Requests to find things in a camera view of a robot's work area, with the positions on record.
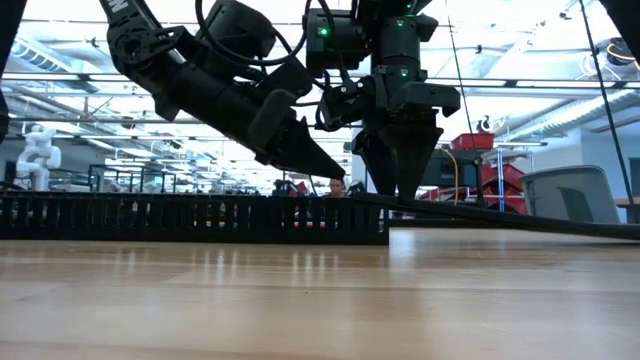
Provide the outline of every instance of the ceiling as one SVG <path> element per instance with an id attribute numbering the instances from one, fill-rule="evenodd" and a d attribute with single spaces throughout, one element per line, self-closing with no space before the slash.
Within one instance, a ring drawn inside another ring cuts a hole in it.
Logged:
<path id="1" fill-rule="evenodd" d="M 266 15 L 290 43 L 296 43 L 301 36 L 300 17 L 304 1 L 278 0 L 278 6 L 274 6 L 274 2 L 264 0 L 243 0 L 242 2 Z M 588 4 L 587 14 L 596 43 L 619 36 L 600 2 L 589 0 L 585 2 Z M 179 2 L 166 0 L 148 0 L 147 3 L 160 22 L 172 26 L 184 24 L 192 32 L 196 31 L 192 1 L 183 2 L 184 6 L 178 6 Z M 327 3 L 334 9 L 348 9 L 351 1 L 327 0 Z M 212 4 L 212 0 L 205 0 L 205 9 Z M 567 14 L 564 19 L 559 17 L 561 12 Z M 458 77 L 451 34 L 446 26 L 449 16 L 454 29 L 453 36 L 460 73 L 465 79 L 594 79 L 594 74 L 589 73 L 589 67 L 593 65 L 592 62 L 587 61 L 589 60 L 589 43 L 577 1 L 450 0 L 447 7 L 445 0 L 434 0 L 425 9 L 425 13 L 439 20 L 441 25 L 432 40 L 422 45 L 421 54 L 423 68 L 427 69 L 430 77 L 436 80 L 450 79 L 454 81 L 453 84 L 456 84 Z M 97 0 L 60 0 L 55 6 L 51 6 L 51 2 L 47 0 L 29 0 L 19 39 L 37 48 L 46 56 L 59 60 L 70 69 L 70 72 L 113 74 L 116 71 L 110 59 L 108 44 L 105 42 L 107 27 L 104 12 Z M 479 45 L 482 46 L 481 52 L 478 51 Z M 284 49 L 277 46 L 270 57 L 275 58 L 284 54 Z M 304 50 L 299 58 L 304 62 Z M 366 60 L 361 64 L 360 69 L 351 74 L 354 78 L 366 75 L 368 67 L 368 60 Z M 42 69 L 28 64 L 24 59 L 10 59 L 6 76 L 24 72 L 38 73 L 33 75 L 33 78 L 46 75 Z M 603 75 L 605 80 L 638 79 L 637 69 L 632 64 L 615 68 L 607 66 L 603 68 Z M 78 131 L 83 134 L 208 137 L 206 141 L 180 140 L 183 145 L 180 151 L 189 152 L 190 156 L 208 154 L 209 158 L 215 158 L 215 171 L 208 168 L 213 173 L 210 177 L 215 179 L 216 174 L 224 172 L 231 174 L 234 178 L 267 184 L 269 187 L 274 178 L 281 177 L 280 172 L 253 161 L 253 155 L 248 150 L 231 141 L 223 141 L 221 134 L 206 125 L 197 124 L 186 113 L 178 116 L 178 122 L 184 121 L 186 122 L 184 124 L 170 124 L 162 121 L 154 114 L 154 103 L 151 97 L 132 82 L 123 81 L 115 76 L 106 76 L 105 79 L 112 81 L 91 82 L 90 85 L 95 86 L 99 91 L 88 96 L 86 92 L 69 89 L 62 86 L 60 82 L 27 81 L 26 79 L 8 81 L 6 76 L 4 85 L 18 86 L 20 89 L 27 89 L 44 96 L 44 100 L 48 99 L 49 104 L 45 106 L 47 109 L 52 111 L 51 108 L 55 107 L 51 102 L 62 104 L 63 107 L 53 113 L 56 117 L 60 117 L 60 121 L 72 122 L 75 125 L 70 129 L 69 124 L 47 124 L 57 126 L 63 133 L 73 131 L 74 126 L 76 129 L 81 128 Z M 527 121 L 532 120 L 534 114 L 544 113 L 572 101 L 598 96 L 595 85 L 590 86 L 591 88 L 584 89 L 504 89 L 467 85 L 465 87 L 466 108 L 448 119 L 438 119 L 439 126 L 445 129 L 442 139 L 451 140 L 463 132 L 468 132 L 468 119 L 475 124 L 486 116 L 489 116 L 492 121 L 500 120 L 494 121 L 494 128 L 498 130 L 498 134 L 500 129 L 526 126 Z M 28 100 L 28 104 L 36 107 L 44 106 L 41 101 L 33 97 L 17 93 L 15 88 L 4 90 L 8 93 L 8 97 L 13 96 L 22 103 Z M 301 101 L 316 101 L 319 97 L 320 93 L 314 91 Z M 79 115 L 76 112 L 70 112 L 69 108 L 81 113 L 86 111 L 93 113 L 92 121 L 89 124 L 79 124 L 77 122 Z M 29 113 L 33 109 L 35 108 L 23 106 L 21 113 L 16 114 L 17 110 L 12 111 L 18 118 L 34 117 L 33 113 Z M 315 109 L 302 108 L 297 111 L 299 118 L 302 116 L 313 118 Z M 119 119 L 125 117 L 128 121 L 127 126 L 137 121 L 135 129 L 126 129 L 118 124 Z M 311 129 L 311 133 L 325 151 L 336 159 L 344 161 L 344 166 L 350 173 L 351 156 L 345 154 L 343 144 L 351 140 L 351 129 L 342 129 L 334 133 Z M 121 142 L 107 139 L 100 142 L 114 148 L 124 146 Z M 167 150 L 165 145 L 166 141 L 134 139 L 128 141 L 126 146 L 157 154 L 164 154 L 164 152 L 169 154 L 171 147 Z"/>

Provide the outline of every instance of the metal frame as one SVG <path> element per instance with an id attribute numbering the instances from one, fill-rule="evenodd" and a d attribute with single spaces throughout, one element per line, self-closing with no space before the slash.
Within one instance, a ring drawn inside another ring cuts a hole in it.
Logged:
<path id="1" fill-rule="evenodd" d="M 134 176 L 136 175 L 133 172 L 128 172 L 128 171 L 124 171 L 124 170 L 119 170 L 117 168 L 131 168 L 131 169 L 140 169 L 140 188 L 139 191 L 142 192 L 144 190 L 144 177 L 146 175 L 162 175 L 162 190 L 165 190 L 165 182 L 166 182 L 166 176 L 169 177 L 173 177 L 173 192 L 176 192 L 176 181 L 178 179 L 178 176 L 176 174 L 167 174 L 164 171 L 159 171 L 159 170 L 155 170 L 155 169 L 150 169 L 146 166 L 140 166 L 140 165 L 102 165 L 102 164 L 91 164 L 89 165 L 89 179 L 87 180 L 88 186 L 89 186 L 89 190 L 93 191 L 94 190 L 94 185 L 93 185 L 93 175 L 95 172 L 95 169 L 103 169 L 103 170 L 107 170 L 107 171 L 113 171 L 116 173 L 116 182 L 120 179 L 120 174 L 121 173 L 126 173 L 130 175 L 130 181 L 129 181 L 129 192 L 133 192 L 133 179 Z M 100 183 L 98 183 L 98 187 L 96 189 L 97 192 L 100 192 L 101 186 Z"/>

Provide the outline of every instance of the black wire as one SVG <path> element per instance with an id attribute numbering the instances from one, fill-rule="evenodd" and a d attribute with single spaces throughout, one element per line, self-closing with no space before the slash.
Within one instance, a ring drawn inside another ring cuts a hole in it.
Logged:
<path id="1" fill-rule="evenodd" d="M 317 106 L 320 105 L 320 101 L 311 101 L 311 102 L 306 102 L 306 103 L 295 103 L 295 105 L 293 105 L 293 107 L 310 107 L 310 106 Z"/>
<path id="2" fill-rule="evenodd" d="M 629 175 L 627 174 L 627 166 L 624 162 L 624 156 L 622 155 L 622 148 L 620 147 L 620 141 L 618 140 L 618 131 L 616 130 L 615 123 L 613 121 L 613 112 L 611 111 L 611 104 L 607 98 L 607 90 L 604 86 L 604 78 L 602 77 L 602 70 L 600 70 L 600 64 L 598 61 L 598 51 L 596 45 L 593 42 L 593 35 L 591 33 L 591 26 L 589 26 L 589 19 L 587 17 L 587 10 L 584 6 L 584 0 L 580 0 L 580 7 L 582 9 L 582 17 L 584 19 L 584 26 L 587 30 L 587 37 L 589 38 L 589 46 L 591 47 L 591 53 L 593 55 L 594 66 L 598 74 L 598 80 L 600 81 L 600 91 L 602 92 L 602 99 L 604 100 L 604 107 L 607 111 L 607 120 L 609 120 L 609 127 L 611 128 L 611 135 L 613 137 L 613 144 L 616 148 L 618 155 L 618 162 L 620 163 L 620 170 L 622 171 L 622 178 L 624 179 L 624 187 L 627 191 L 627 198 L 629 199 L 630 211 L 633 215 L 635 222 L 638 222 L 638 211 L 635 207 L 633 200 L 633 194 L 631 192 L 631 183 L 629 182 Z"/>
<path id="3" fill-rule="evenodd" d="M 344 64 L 344 58 L 342 57 L 342 48 L 340 47 L 339 36 L 336 33 L 336 23 L 333 19 L 333 15 L 331 15 L 331 9 L 329 9 L 329 5 L 327 5 L 327 2 L 325 0 L 318 0 L 318 2 L 320 3 L 320 7 L 322 8 L 324 16 L 327 18 L 327 25 L 329 25 L 329 36 L 332 36 L 331 39 L 338 54 L 338 62 L 340 66 L 338 70 L 340 71 L 340 78 L 344 83 L 350 82 L 351 79 L 349 78 L 347 67 Z"/>
<path id="4" fill-rule="evenodd" d="M 309 8 L 310 7 L 311 7 L 311 0 L 307 0 L 307 2 L 305 4 L 305 15 L 309 13 Z M 227 49 L 224 45 L 222 45 L 220 42 L 218 42 L 211 35 L 211 33 L 209 33 L 209 29 L 207 29 L 207 22 L 206 22 L 206 20 L 204 18 L 204 14 L 203 14 L 203 11 L 202 11 L 202 0 L 196 0 L 195 1 L 195 8 L 196 8 L 196 18 L 198 20 L 198 25 L 200 26 L 200 32 L 202 33 L 202 36 L 204 36 L 204 38 L 209 42 L 209 44 L 211 45 L 211 48 L 214 51 L 216 51 L 217 53 L 219 53 L 219 54 L 221 54 L 221 55 L 223 55 L 223 56 L 225 56 L 227 58 L 229 58 L 231 61 L 234 61 L 234 62 L 238 62 L 238 63 L 241 63 L 241 64 L 248 64 L 248 65 L 256 65 L 256 66 L 281 65 L 281 64 L 284 64 L 288 59 L 298 55 L 300 50 L 302 50 L 302 47 L 304 46 L 305 41 L 307 40 L 307 31 L 306 31 L 306 28 L 303 27 L 303 29 L 302 29 L 302 37 L 300 38 L 300 41 L 296 45 L 295 49 L 293 49 L 293 51 L 291 51 L 286 56 L 281 57 L 279 59 L 272 59 L 272 60 L 256 60 L 256 59 L 252 59 L 252 58 L 240 55 L 240 54 L 238 54 L 236 52 L 233 52 L 233 51 Z"/>
<path id="5" fill-rule="evenodd" d="M 451 25 L 451 16 L 449 15 L 449 1 L 445 0 L 445 7 L 447 8 L 447 22 L 449 23 L 449 34 L 451 34 L 451 46 L 453 47 L 453 57 L 456 62 L 456 70 L 458 71 L 458 81 L 460 82 L 460 91 L 462 92 L 462 102 L 464 104 L 464 111 L 467 115 L 467 124 L 469 125 L 469 135 L 471 136 L 471 143 L 473 144 L 473 151 L 475 152 L 476 159 L 480 157 L 478 153 L 478 147 L 476 146 L 476 137 L 473 133 L 473 126 L 471 125 L 471 115 L 469 115 L 469 107 L 467 106 L 467 94 L 464 90 L 464 84 L 462 81 L 462 72 L 460 71 L 460 61 L 458 60 L 458 52 L 456 50 L 456 40 L 453 36 L 453 26 Z"/>
<path id="6" fill-rule="evenodd" d="M 278 29 L 276 28 L 273 28 L 273 32 L 276 34 L 276 38 L 280 40 L 280 43 L 282 44 L 282 47 L 285 49 L 285 51 L 287 51 L 288 53 L 293 52 L 293 50 L 291 49 L 291 45 L 289 45 L 289 42 L 287 41 L 287 39 L 284 38 L 284 36 L 282 36 L 280 31 L 278 31 Z M 313 82 L 313 85 L 317 86 L 322 91 L 324 91 L 327 88 L 325 85 L 322 85 L 316 79 L 312 79 L 311 81 Z"/>
<path id="7" fill-rule="evenodd" d="M 313 176 L 309 175 L 309 182 L 311 182 L 311 189 L 313 189 L 313 194 L 318 196 L 318 192 L 316 191 L 316 186 L 313 185 Z"/>

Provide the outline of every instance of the cable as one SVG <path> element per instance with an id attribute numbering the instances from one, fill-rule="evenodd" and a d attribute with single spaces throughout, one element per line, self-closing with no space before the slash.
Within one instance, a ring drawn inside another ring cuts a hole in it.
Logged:
<path id="1" fill-rule="evenodd" d="M 313 190 L 313 194 L 318 196 L 318 192 L 316 191 L 316 186 L 313 184 L 313 176 L 309 175 L 309 182 L 311 183 L 311 189 Z"/>
<path id="2" fill-rule="evenodd" d="M 618 58 L 620 60 L 636 61 L 636 58 L 634 58 L 633 56 L 624 56 L 624 55 L 614 53 L 613 51 L 611 51 L 611 49 L 614 47 L 616 47 L 614 44 L 609 44 L 609 46 L 607 46 L 607 54 L 615 58 Z"/>
<path id="3" fill-rule="evenodd" d="M 305 15 L 309 13 L 309 8 L 310 7 L 311 7 L 311 0 L 307 0 L 307 2 L 305 4 Z M 209 42 L 209 44 L 211 45 L 211 48 L 215 52 L 219 53 L 220 55 L 223 55 L 223 56 L 229 58 L 231 61 L 234 61 L 234 62 L 237 62 L 237 63 L 255 65 L 255 66 L 281 65 L 281 64 L 285 63 L 288 59 L 298 55 L 300 50 L 302 50 L 302 47 L 304 46 L 305 41 L 307 40 L 307 31 L 306 31 L 306 28 L 303 27 L 303 29 L 302 29 L 302 37 L 300 38 L 300 41 L 296 45 L 295 49 L 293 49 L 293 51 L 291 51 L 289 54 L 287 54 L 286 56 L 281 57 L 279 59 L 256 60 L 256 59 L 253 59 L 253 58 L 249 58 L 249 57 L 240 55 L 240 54 L 238 54 L 236 52 L 233 52 L 233 51 L 227 49 L 220 42 L 218 42 L 213 37 L 213 35 L 211 35 L 211 33 L 209 33 L 209 30 L 207 29 L 207 22 L 206 22 L 206 20 L 204 18 L 204 14 L 203 14 L 203 11 L 202 11 L 202 0 L 195 0 L 195 8 L 196 8 L 196 18 L 198 20 L 198 25 L 200 26 L 200 32 L 202 33 L 202 36 L 204 36 L 204 38 Z"/>
<path id="4" fill-rule="evenodd" d="M 618 154 L 618 162 L 620 163 L 620 170 L 622 171 L 622 178 L 624 180 L 624 186 L 627 191 L 627 198 L 629 199 L 629 205 L 631 206 L 630 210 L 632 211 L 632 215 L 635 221 L 638 222 L 638 212 L 637 212 L 637 209 L 635 208 L 633 195 L 631 193 L 631 183 L 629 182 L 629 175 L 627 174 L 627 166 L 625 165 L 624 156 L 622 155 L 622 149 L 620 148 L 620 141 L 618 140 L 618 131 L 616 130 L 616 126 L 613 121 L 613 113 L 611 111 L 611 104 L 609 104 L 609 99 L 607 98 L 607 90 L 604 86 L 602 71 L 600 70 L 600 67 L 598 64 L 598 57 L 596 56 L 597 54 L 596 45 L 593 42 L 593 35 L 591 34 L 591 27 L 589 26 L 589 20 L 587 18 L 587 10 L 584 6 L 584 0 L 579 0 L 579 1 L 580 1 L 580 7 L 582 8 L 582 17 L 584 19 L 584 26 L 587 30 L 587 37 L 589 38 L 589 46 L 591 47 L 591 52 L 593 53 L 593 60 L 595 62 L 595 66 L 598 71 L 598 80 L 600 81 L 600 91 L 602 92 L 602 99 L 604 100 L 604 106 L 607 111 L 607 119 L 609 120 L 609 127 L 611 128 L 613 144 L 616 148 L 616 153 Z"/>
<path id="5" fill-rule="evenodd" d="M 640 64 L 638 64 L 638 61 L 636 61 L 636 58 L 632 56 L 624 56 L 624 55 L 616 54 L 615 52 L 613 52 L 613 50 L 611 50 L 614 47 L 617 47 L 617 46 L 615 44 L 609 44 L 609 46 L 607 46 L 607 54 L 619 60 L 632 61 L 636 65 L 636 69 L 640 70 Z"/>
<path id="6" fill-rule="evenodd" d="M 320 105 L 320 101 L 311 101 L 306 103 L 296 103 L 293 107 L 309 107 L 309 106 L 317 106 Z"/>
<path id="7" fill-rule="evenodd" d="M 282 47 L 288 52 L 288 53 L 292 53 L 293 50 L 291 49 L 291 45 L 289 45 L 289 42 L 287 41 L 287 39 L 284 38 L 284 36 L 282 36 L 282 34 L 280 33 L 280 31 L 278 31 L 278 29 L 273 28 L 273 32 L 276 34 L 276 38 L 278 40 L 280 40 L 280 43 L 282 44 Z M 327 84 L 325 83 L 325 85 L 322 85 L 318 80 L 316 79 L 312 79 L 311 80 L 313 82 L 313 84 L 315 86 L 317 86 L 318 88 L 320 88 L 320 90 L 324 91 L 327 88 Z"/>
<path id="8" fill-rule="evenodd" d="M 453 154 L 449 150 L 442 149 L 442 148 L 440 150 L 442 150 L 445 154 L 449 155 L 449 157 L 451 158 L 451 161 L 453 161 L 453 171 L 455 171 L 455 174 L 454 174 L 454 179 L 455 180 L 454 181 L 455 181 L 455 191 L 456 191 L 453 204 L 454 205 L 458 205 L 458 184 L 459 184 L 458 183 L 458 176 L 459 176 L 458 175 L 458 161 L 456 160 L 456 157 L 453 156 Z"/>
<path id="9" fill-rule="evenodd" d="M 449 23 L 449 34 L 451 34 L 451 46 L 453 47 L 453 57 L 456 62 L 456 70 L 458 71 L 458 81 L 460 82 L 460 91 L 462 92 L 462 101 L 464 104 L 464 111 L 467 115 L 467 125 L 469 125 L 469 135 L 471 136 L 471 143 L 473 144 L 473 151 L 475 152 L 476 158 L 480 157 L 478 153 L 478 147 L 476 146 L 476 138 L 473 133 L 473 125 L 471 125 L 471 115 L 469 115 L 469 107 L 467 106 L 467 95 L 464 90 L 464 83 L 462 81 L 462 72 L 460 71 L 460 60 L 458 59 L 458 52 L 456 50 L 456 40 L 453 36 L 453 25 L 451 25 L 451 15 L 449 14 L 449 1 L 444 1 L 445 7 L 447 9 L 447 22 Z"/>
<path id="10" fill-rule="evenodd" d="M 340 78 L 342 79 L 343 83 L 350 82 L 351 78 L 349 77 L 349 72 L 347 71 L 347 67 L 344 64 L 344 58 L 342 57 L 342 48 L 340 47 L 339 42 L 340 37 L 336 34 L 336 24 L 333 20 L 331 9 L 329 9 L 329 5 L 327 5 L 327 2 L 325 0 L 318 0 L 318 2 L 320 3 L 320 7 L 322 8 L 324 16 L 327 18 L 327 25 L 329 25 L 329 35 L 335 35 L 332 37 L 332 39 L 333 45 L 336 47 L 336 52 L 338 53 L 338 62 L 340 65 L 340 68 L 338 70 L 340 71 Z"/>

